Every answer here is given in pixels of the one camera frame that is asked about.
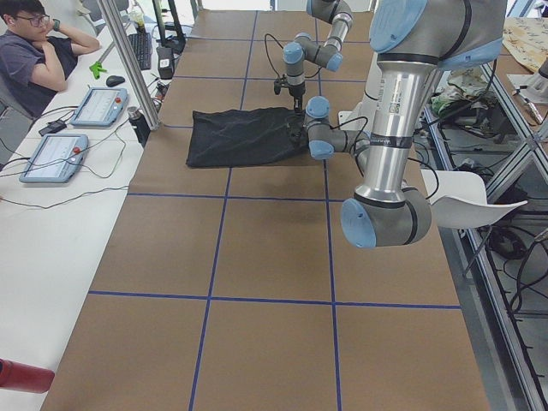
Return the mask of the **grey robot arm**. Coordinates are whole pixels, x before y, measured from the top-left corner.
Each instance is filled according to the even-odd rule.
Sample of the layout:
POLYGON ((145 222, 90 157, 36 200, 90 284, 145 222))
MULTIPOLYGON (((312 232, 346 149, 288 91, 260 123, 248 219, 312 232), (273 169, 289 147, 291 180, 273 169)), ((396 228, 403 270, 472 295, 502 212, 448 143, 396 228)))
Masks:
POLYGON ((283 47, 283 61, 286 73, 275 85, 275 92, 282 88, 289 90, 293 98, 293 109, 302 112, 303 97, 306 92, 304 62, 315 64, 319 69, 336 72, 342 64, 343 41, 353 26, 353 14, 345 1, 307 2, 307 13, 331 25, 327 40, 318 44, 308 33, 299 33, 294 40, 283 47))
POLYGON ((422 239, 432 214, 403 180, 415 124, 443 71, 495 60, 503 44, 503 1, 383 1, 369 32, 378 86, 372 113, 355 111, 352 130, 329 121, 326 98, 311 98, 302 123, 311 156, 346 152, 363 175, 341 210, 342 231, 356 247, 408 245, 422 239))

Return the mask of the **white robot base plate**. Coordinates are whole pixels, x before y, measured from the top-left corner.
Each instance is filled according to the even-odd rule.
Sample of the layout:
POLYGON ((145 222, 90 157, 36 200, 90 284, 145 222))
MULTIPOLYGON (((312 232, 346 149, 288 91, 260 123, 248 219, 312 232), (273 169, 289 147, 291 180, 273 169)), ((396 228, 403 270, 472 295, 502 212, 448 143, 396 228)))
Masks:
POLYGON ((362 127, 367 132, 372 130, 377 102, 366 98, 359 102, 352 110, 342 110, 337 114, 341 129, 359 131, 362 127))

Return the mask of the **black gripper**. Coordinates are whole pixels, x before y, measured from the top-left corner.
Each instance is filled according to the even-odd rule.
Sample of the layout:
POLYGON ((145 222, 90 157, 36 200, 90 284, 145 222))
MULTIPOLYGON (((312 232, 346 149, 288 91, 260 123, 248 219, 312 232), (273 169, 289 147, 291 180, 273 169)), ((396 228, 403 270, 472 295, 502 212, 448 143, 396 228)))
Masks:
POLYGON ((302 100, 305 94, 305 83, 288 84, 289 94, 293 97, 295 113, 302 113, 302 100))
POLYGON ((307 143, 307 137, 301 125, 288 124, 287 133, 292 146, 304 146, 307 143))

